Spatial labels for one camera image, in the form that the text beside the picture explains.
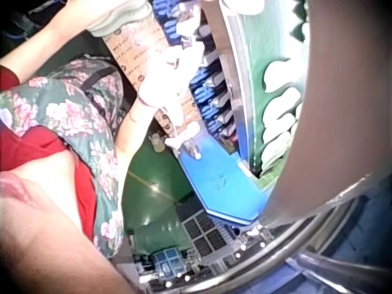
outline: white glove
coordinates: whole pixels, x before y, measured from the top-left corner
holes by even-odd
[[[139,98],[150,106],[165,108],[171,122],[181,126],[184,115],[179,99],[195,76],[203,52],[203,43],[196,42],[184,50],[181,46],[169,47],[151,58],[138,92]]]

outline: shoe-making machine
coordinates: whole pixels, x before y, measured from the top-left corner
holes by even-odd
[[[385,290],[388,271],[320,255],[392,166],[385,19],[338,2],[129,1],[91,28],[136,89],[149,51],[204,43],[181,126],[156,118],[208,216],[263,238],[228,271],[166,293],[228,293],[285,266],[340,293]]]

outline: green floral fabric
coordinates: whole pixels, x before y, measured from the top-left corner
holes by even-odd
[[[85,92],[80,87],[108,67],[113,65],[103,60],[77,59],[47,77],[0,93],[0,119],[11,131],[22,137],[34,126],[47,127],[91,169],[97,199],[94,245],[106,258],[116,254],[123,240],[114,144],[124,117],[118,111],[123,85],[114,70]]]

